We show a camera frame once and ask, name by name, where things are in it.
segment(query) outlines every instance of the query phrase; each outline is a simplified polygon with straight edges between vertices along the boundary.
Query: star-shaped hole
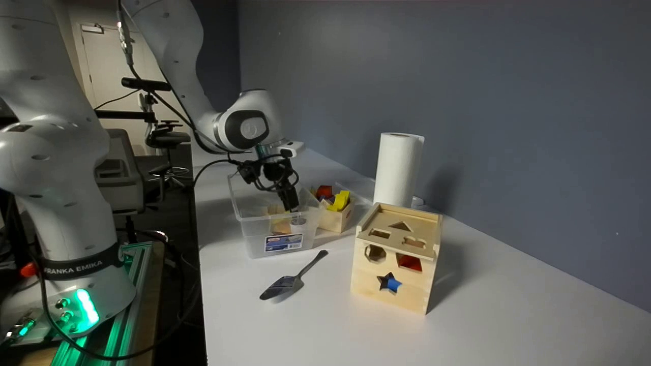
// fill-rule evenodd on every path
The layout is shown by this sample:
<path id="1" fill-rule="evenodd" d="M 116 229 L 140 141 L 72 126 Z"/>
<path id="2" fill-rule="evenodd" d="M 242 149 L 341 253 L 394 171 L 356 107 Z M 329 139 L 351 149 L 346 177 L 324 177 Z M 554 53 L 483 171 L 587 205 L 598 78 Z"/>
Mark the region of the star-shaped hole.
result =
<path id="1" fill-rule="evenodd" d="M 388 272 L 385 277 L 379 277 L 379 280 L 380 280 L 380 291 L 388 289 L 391 294 L 400 294 L 400 288 L 403 286 L 401 280 L 398 280 L 394 277 L 394 272 Z"/>

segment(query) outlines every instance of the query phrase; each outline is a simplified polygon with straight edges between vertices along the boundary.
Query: toy block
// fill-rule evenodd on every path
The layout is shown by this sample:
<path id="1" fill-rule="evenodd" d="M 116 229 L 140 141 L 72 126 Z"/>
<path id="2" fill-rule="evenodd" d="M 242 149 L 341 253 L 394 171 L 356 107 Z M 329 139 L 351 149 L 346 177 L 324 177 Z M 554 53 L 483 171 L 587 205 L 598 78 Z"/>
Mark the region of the toy block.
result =
<path id="1" fill-rule="evenodd" d="M 352 294 L 427 313 L 442 220 L 438 213 L 376 204 L 356 226 Z"/>

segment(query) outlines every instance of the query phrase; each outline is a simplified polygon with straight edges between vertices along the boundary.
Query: gray wall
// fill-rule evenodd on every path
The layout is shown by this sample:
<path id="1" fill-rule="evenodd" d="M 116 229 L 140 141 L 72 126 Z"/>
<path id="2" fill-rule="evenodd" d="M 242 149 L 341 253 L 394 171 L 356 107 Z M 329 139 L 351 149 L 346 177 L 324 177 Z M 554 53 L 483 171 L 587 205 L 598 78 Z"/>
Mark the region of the gray wall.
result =
<path id="1" fill-rule="evenodd" d="M 219 111 L 241 93 L 238 0 L 193 0 L 203 24 L 198 75 Z"/>
<path id="2" fill-rule="evenodd" d="M 651 3 L 245 0 L 241 69 L 369 177 L 426 134 L 435 210 L 651 312 Z"/>

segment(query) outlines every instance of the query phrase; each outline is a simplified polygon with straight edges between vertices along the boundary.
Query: white table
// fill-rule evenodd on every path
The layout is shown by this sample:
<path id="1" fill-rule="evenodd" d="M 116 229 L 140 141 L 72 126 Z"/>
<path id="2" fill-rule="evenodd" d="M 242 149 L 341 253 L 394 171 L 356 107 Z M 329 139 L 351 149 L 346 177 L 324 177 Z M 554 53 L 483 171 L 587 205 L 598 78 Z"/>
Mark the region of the white table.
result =
<path id="1" fill-rule="evenodd" d="M 193 151 L 195 170 L 210 158 Z M 362 179 L 313 151 L 295 167 L 309 182 Z M 331 256 L 306 275 L 299 294 L 262 304 L 259 295 L 316 250 L 249 258 L 229 198 L 233 171 L 212 167 L 195 188 L 210 365 L 651 365 L 651 313 L 453 218 L 443 224 L 440 304 L 426 318 L 351 294 L 352 236 L 324 246 Z"/>

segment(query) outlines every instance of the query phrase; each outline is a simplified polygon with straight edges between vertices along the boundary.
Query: metal spoon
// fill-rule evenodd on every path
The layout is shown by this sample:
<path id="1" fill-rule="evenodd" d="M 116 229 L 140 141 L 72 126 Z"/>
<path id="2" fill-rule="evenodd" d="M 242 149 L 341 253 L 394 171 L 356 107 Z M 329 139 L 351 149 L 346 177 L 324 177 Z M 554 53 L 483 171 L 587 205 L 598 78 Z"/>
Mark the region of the metal spoon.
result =
<path id="1" fill-rule="evenodd" d="M 321 250 L 317 253 L 317 256 L 307 262 L 307 266 L 301 269 L 301 272 L 298 272 L 295 277 L 282 277 L 278 278 L 262 295 L 261 299 L 268 302 L 268 299 L 287 299 L 291 298 L 293 294 L 298 294 L 301 288 L 304 288 L 304 280 L 301 277 L 316 264 L 320 262 L 324 256 L 329 256 L 329 250 Z"/>

